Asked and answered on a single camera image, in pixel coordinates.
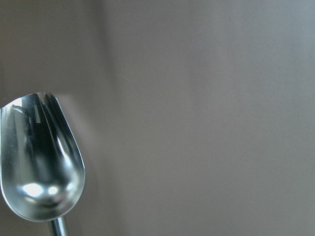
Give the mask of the metal ice scoop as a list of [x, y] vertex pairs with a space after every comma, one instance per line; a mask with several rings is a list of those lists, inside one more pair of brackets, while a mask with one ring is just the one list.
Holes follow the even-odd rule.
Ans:
[[0, 187], [18, 216], [66, 236], [85, 186], [84, 162], [57, 98], [36, 92], [0, 110]]

